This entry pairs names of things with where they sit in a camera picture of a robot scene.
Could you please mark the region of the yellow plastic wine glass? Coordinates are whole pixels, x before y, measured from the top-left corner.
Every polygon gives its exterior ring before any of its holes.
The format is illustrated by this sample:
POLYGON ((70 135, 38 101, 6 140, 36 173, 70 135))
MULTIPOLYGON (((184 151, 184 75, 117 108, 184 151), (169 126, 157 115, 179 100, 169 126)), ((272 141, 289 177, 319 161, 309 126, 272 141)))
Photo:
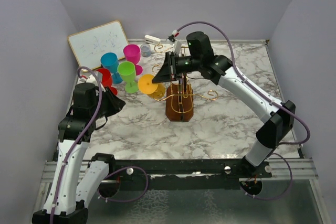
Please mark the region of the yellow plastic wine glass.
POLYGON ((165 86, 162 83, 153 83, 154 76, 145 74, 139 78, 138 88, 141 93, 146 94, 150 98, 159 100, 165 95, 165 86))

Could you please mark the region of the red plastic wine glass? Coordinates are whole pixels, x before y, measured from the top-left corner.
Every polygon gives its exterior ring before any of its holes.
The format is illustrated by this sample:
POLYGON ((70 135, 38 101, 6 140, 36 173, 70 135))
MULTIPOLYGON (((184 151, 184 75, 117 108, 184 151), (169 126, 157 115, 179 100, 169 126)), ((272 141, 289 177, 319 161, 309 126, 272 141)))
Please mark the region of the red plastic wine glass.
POLYGON ((103 87, 103 91, 110 90, 114 95, 118 94, 118 91, 115 87, 113 87, 113 79, 111 72, 107 68, 99 68, 95 71, 95 74, 100 80, 101 86, 103 87))

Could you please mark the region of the green plastic wine glass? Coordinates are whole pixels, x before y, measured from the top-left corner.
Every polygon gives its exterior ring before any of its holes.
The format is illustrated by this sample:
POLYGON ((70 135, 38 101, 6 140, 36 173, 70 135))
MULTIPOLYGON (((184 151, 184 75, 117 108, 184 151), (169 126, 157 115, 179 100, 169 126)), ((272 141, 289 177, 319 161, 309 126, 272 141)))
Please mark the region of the green plastic wine glass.
POLYGON ((138 89, 138 84, 135 81, 136 69, 135 65, 129 61, 122 62, 118 65, 118 73, 121 79, 125 82, 125 91, 127 93, 135 93, 138 89))

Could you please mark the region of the magenta plastic wine glass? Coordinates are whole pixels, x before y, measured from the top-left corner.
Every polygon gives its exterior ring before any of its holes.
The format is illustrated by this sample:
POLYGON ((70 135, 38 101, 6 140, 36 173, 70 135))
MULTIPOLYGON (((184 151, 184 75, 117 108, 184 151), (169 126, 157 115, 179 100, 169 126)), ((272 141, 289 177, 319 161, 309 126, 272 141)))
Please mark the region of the magenta plastic wine glass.
POLYGON ((143 68, 138 65, 141 59, 140 47, 135 44, 129 44, 124 47, 123 53, 126 61, 129 61, 135 65, 136 75, 139 76, 143 71, 143 68))

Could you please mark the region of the blue plastic wine glass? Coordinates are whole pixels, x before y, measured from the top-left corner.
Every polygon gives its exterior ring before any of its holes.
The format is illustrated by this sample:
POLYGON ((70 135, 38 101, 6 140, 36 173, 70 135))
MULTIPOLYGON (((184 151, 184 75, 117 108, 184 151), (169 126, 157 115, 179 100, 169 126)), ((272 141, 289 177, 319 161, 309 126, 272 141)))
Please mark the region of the blue plastic wine glass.
POLYGON ((114 84, 121 84, 122 78, 118 73, 119 59, 115 53, 108 52, 104 54, 100 59, 101 65, 108 69, 112 75, 114 84))

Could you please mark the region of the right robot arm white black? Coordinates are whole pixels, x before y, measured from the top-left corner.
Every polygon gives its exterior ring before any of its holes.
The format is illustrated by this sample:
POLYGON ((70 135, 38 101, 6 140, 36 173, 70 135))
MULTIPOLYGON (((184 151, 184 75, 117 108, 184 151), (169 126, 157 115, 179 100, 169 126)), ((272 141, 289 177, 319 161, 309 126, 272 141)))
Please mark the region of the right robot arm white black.
POLYGON ((293 127, 296 106, 281 102, 251 82, 224 55, 215 55, 209 37, 202 31, 186 37, 190 55, 180 57, 177 52, 166 52, 161 69, 153 83, 176 81, 186 73, 198 71, 201 76, 243 101, 263 122, 256 133, 256 141, 243 158, 241 171, 254 177, 260 164, 278 147, 293 127))

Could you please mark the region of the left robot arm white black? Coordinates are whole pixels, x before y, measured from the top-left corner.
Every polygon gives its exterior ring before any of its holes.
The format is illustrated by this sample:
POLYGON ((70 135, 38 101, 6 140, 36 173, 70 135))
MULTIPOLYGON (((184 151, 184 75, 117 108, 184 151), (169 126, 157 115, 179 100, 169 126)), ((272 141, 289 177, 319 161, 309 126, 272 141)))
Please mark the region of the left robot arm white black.
POLYGON ((80 178, 84 154, 96 121, 119 113, 125 102, 108 87, 80 83, 73 91, 73 105, 58 125, 58 159, 55 175, 43 208, 33 214, 32 223, 86 223, 88 207, 103 179, 116 172, 112 154, 97 153, 80 178))

